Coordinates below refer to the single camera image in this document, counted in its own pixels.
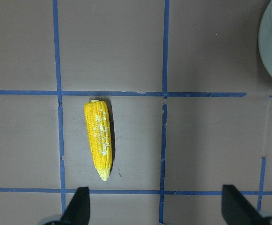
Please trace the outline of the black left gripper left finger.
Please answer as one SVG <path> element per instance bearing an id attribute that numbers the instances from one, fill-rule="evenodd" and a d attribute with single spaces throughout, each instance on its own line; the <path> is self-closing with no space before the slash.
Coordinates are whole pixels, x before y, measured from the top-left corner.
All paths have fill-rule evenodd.
<path id="1" fill-rule="evenodd" d="M 88 225 L 90 221 L 90 196 L 88 187 L 77 188 L 62 215 L 62 225 Z"/>

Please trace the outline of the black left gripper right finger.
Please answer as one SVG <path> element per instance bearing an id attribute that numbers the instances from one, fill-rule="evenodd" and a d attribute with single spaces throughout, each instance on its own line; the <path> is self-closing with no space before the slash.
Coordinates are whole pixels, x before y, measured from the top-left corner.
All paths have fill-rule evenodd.
<path id="1" fill-rule="evenodd" d="M 227 225 L 267 224 L 267 219 L 258 213 L 234 185 L 222 186 L 221 213 Z"/>

